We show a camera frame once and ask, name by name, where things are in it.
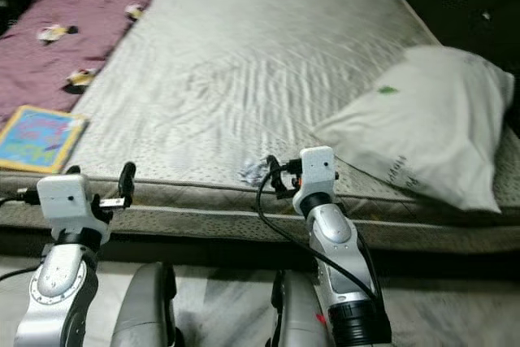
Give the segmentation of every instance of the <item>white pillow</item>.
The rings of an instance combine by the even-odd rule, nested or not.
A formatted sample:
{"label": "white pillow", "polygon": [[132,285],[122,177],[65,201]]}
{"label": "white pillow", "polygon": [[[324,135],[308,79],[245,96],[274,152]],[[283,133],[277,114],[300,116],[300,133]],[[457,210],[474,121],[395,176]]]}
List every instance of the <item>white pillow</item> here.
{"label": "white pillow", "polygon": [[494,155],[513,94],[514,77],[487,60],[418,46],[313,134],[341,160],[390,184],[462,210],[500,213]]}

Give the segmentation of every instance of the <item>bed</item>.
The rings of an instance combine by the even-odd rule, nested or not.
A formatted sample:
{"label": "bed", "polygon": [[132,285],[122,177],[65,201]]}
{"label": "bed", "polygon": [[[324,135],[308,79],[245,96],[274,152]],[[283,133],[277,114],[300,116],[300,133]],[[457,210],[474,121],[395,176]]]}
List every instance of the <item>bed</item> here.
{"label": "bed", "polygon": [[[371,87],[404,48],[436,39],[404,0],[153,0],[72,112],[91,119],[68,166],[113,195],[137,165],[134,206],[113,229],[281,241],[254,213],[248,161],[294,158],[310,128]],[[520,140],[496,156],[501,215],[463,213],[336,161],[342,202],[374,248],[454,253],[520,248]],[[39,175],[0,172],[0,195]],[[266,195],[278,224],[306,239],[290,201]],[[38,208],[7,203],[3,226],[43,228]]]}

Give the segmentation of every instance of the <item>maroon blanket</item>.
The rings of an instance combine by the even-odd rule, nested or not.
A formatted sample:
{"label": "maroon blanket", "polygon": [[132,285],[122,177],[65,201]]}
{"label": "maroon blanket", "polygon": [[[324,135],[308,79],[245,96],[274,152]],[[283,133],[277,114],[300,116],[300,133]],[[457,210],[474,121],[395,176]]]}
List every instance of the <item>maroon blanket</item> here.
{"label": "maroon blanket", "polygon": [[[69,111],[80,95],[66,87],[67,78],[76,70],[101,69],[132,25],[125,10],[149,1],[36,0],[0,37],[0,129],[20,105]],[[57,41],[39,40],[38,33],[53,25],[67,33]]]}

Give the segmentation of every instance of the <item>floor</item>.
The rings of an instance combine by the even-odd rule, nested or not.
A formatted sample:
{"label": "floor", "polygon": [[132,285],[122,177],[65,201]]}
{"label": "floor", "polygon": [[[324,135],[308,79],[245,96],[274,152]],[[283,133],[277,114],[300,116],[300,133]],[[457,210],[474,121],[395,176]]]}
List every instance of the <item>floor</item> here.
{"label": "floor", "polygon": [[[34,259],[0,257],[0,274]],[[110,345],[119,306],[137,263],[102,262],[100,289],[84,346]],[[263,347],[271,330],[273,271],[175,267],[175,319],[188,346]],[[13,343],[28,304],[30,275],[0,283],[0,345]],[[511,346],[520,343],[520,284],[483,281],[383,280],[398,346]]]}

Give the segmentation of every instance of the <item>colorful book cover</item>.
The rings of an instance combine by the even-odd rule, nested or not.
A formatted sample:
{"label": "colorful book cover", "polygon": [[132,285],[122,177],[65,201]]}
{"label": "colorful book cover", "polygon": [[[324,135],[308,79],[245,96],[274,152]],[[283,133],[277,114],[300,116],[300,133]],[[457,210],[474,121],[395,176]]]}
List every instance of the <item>colorful book cover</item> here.
{"label": "colorful book cover", "polygon": [[58,173],[87,124],[82,115],[20,106],[0,132],[0,167]]}

